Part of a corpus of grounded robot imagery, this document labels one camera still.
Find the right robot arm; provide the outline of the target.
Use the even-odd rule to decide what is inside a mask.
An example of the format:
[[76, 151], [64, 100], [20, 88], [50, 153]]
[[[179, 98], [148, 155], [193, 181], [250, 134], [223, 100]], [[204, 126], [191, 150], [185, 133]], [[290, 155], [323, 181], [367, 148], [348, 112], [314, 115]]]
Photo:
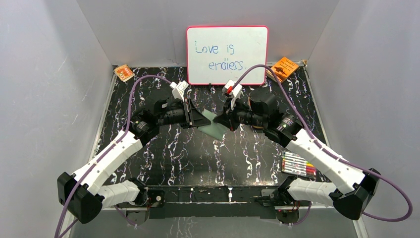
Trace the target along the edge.
[[348, 219], [360, 218], [378, 186], [374, 169], [363, 172], [331, 158], [324, 151], [325, 145], [318, 147], [296, 116], [279, 110], [273, 94], [258, 94], [245, 103], [239, 98], [241, 91], [230, 86], [222, 91], [227, 99], [214, 122], [231, 131], [240, 124], [261, 127], [268, 139], [298, 154], [330, 179], [316, 182], [290, 176], [273, 196], [285, 205], [311, 201], [333, 206]]

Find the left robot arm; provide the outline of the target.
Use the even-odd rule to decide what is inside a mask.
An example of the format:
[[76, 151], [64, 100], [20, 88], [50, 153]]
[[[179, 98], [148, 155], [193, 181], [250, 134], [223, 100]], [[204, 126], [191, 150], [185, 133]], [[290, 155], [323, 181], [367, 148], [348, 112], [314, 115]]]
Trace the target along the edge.
[[208, 126], [211, 120], [200, 113], [190, 98], [159, 98], [152, 108], [135, 110], [124, 129], [94, 159], [72, 174], [63, 172], [57, 179], [59, 202], [82, 224], [92, 221], [104, 208], [128, 202], [145, 206], [149, 188], [130, 178], [104, 185], [111, 174], [129, 157], [140, 151], [164, 125], [178, 124], [184, 129]]

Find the green card holder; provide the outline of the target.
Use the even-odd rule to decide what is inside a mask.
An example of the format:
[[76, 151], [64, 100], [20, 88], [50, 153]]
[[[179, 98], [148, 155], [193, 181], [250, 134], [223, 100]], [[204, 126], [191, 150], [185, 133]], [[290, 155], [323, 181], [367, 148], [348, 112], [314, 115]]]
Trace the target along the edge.
[[222, 140], [227, 128], [213, 121], [213, 119], [216, 117], [216, 114], [213, 112], [204, 109], [202, 114], [211, 121], [211, 124], [200, 126], [198, 127], [198, 130], [216, 140]]

